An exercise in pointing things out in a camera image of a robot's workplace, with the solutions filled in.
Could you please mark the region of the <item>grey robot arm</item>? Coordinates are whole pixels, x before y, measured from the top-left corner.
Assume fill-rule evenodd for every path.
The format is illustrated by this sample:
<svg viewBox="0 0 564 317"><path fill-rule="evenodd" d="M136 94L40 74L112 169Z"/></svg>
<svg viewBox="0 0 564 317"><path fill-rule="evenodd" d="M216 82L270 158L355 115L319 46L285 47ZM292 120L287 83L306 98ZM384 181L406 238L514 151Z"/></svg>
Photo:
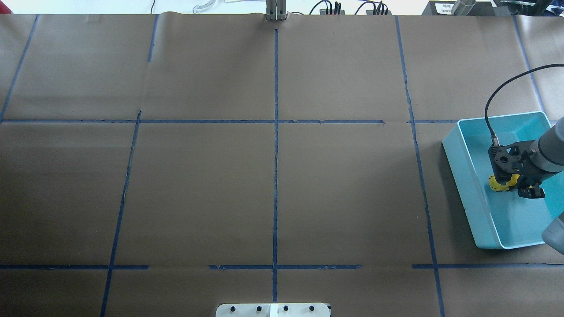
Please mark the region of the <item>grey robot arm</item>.
<svg viewBox="0 0 564 317"><path fill-rule="evenodd" d="M516 192L519 197L544 200L553 209L551 220L542 228L541 238L548 246L563 253L563 187L545 193L543 184L563 175L563 119L535 140L519 144L514 168L519 170Z"/></svg>

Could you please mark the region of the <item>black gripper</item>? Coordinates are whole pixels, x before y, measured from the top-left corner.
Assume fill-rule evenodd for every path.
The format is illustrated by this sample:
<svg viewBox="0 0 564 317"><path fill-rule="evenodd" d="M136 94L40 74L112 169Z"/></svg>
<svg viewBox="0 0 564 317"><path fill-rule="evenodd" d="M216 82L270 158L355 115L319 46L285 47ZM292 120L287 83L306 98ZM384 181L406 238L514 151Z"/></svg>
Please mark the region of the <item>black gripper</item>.
<svg viewBox="0 0 564 317"><path fill-rule="evenodd" d="M526 199L545 198L544 189L540 185L548 178L548 171L538 168L529 154L523 154L522 183L518 185L518 196Z"/></svg>

